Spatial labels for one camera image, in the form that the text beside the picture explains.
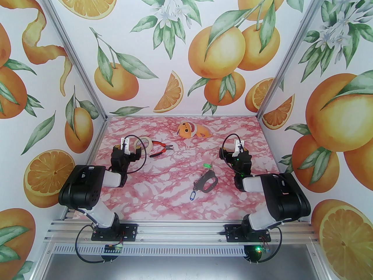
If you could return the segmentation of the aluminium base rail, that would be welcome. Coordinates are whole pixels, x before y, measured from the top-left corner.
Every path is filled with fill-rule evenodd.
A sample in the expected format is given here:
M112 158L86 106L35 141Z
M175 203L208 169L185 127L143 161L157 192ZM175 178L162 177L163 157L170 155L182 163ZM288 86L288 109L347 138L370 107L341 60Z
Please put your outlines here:
M135 244L227 244L226 224L241 224L240 220L121 220L137 224ZM53 220L43 242L74 242L78 232L91 221L86 216L74 219L68 211L65 219ZM305 221L289 222L279 226L284 244L318 244L312 225Z

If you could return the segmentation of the metal keyring with black strap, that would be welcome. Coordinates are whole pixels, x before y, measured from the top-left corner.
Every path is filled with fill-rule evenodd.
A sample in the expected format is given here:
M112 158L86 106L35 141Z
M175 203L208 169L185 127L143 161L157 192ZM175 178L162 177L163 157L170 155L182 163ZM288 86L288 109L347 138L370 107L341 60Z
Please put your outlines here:
M208 188L204 188L204 185L209 181L210 179L213 180L213 182L209 185ZM210 169L207 172L205 172L203 175L200 176L200 178L193 183L193 192L201 191L203 193L209 193L211 192L218 183L218 177L216 176L215 172Z

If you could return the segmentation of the aluminium frame post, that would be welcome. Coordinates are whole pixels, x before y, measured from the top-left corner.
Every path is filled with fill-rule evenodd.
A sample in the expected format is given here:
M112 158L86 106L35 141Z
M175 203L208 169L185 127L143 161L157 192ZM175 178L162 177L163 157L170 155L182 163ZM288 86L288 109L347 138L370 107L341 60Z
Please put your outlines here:
M284 91L285 87L285 76L287 73L290 64L292 63L296 53L301 46L307 31L309 30L310 24L313 22L316 12L321 8L321 4L324 0L310 0L308 7L302 17L302 20L299 23L297 32L294 35L294 38L289 45L289 48L281 62L281 65L274 77L274 80L269 87L269 91L265 95L265 99L263 100L259 111L256 114L257 120L261 120L264 116L266 109L268 108L269 104L271 103L275 93L278 90Z
M54 24L55 31L57 32L58 36L60 37L60 40L63 43L64 49L69 56L69 59L71 60L73 66L77 70L77 73L83 82L86 90L88 91L89 96L92 98L93 104L95 104L96 108L98 109L99 115L103 118L104 121L107 121L108 115L104 110L104 107L102 106L93 86L92 83L89 80L88 74L86 73L80 58L78 57L78 54L76 53L76 50L74 49L74 46L71 42L71 39L64 28L64 24L62 20L60 19L54 5L52 4L52 0L41 0L41 5L45 8L47 14L52 19L52 22Z

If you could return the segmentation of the red-handled pliers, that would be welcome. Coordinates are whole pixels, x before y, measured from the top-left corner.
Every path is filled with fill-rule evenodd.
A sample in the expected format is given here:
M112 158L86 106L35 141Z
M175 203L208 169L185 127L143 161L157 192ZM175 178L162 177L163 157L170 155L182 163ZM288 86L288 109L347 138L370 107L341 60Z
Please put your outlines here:
M153 145L159 145L159 146L163 147L163 149L161 151L155 153L155 154L150 155L149 156L150 158L160 156L163 153L165 153L167 150L173 150L173 145L172 144L165 144L165 143L162 143L160 141L154 141L154 140L152 140L152 143L153 143Z

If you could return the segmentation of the black controller with green light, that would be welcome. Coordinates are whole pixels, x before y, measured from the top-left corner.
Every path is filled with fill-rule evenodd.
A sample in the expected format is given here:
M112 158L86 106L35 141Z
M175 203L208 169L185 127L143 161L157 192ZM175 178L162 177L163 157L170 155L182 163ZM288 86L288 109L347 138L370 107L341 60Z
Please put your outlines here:
M244 246L244 259L249 263L264 263L271 259L270 247L268 244Z

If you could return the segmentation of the orange plush toy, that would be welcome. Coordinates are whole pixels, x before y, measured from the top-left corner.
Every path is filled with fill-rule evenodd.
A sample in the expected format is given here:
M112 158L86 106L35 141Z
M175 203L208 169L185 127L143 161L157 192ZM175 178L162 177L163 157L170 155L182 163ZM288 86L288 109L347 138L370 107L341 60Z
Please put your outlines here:
M193 137L208 138L211 136L211 131L201 124L183 121L178 126L176 135L185 139L190 139Z

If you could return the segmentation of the beige masking tape roll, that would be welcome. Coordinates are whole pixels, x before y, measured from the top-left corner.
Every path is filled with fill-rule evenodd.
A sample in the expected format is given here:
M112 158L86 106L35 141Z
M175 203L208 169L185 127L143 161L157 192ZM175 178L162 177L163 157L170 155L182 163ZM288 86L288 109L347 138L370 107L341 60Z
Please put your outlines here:
M144 154L144 150L149 153L153 149L153 142L148 136L141 136L139 139L136 139L136 141L133 144L134 148L141 148L142 154Z

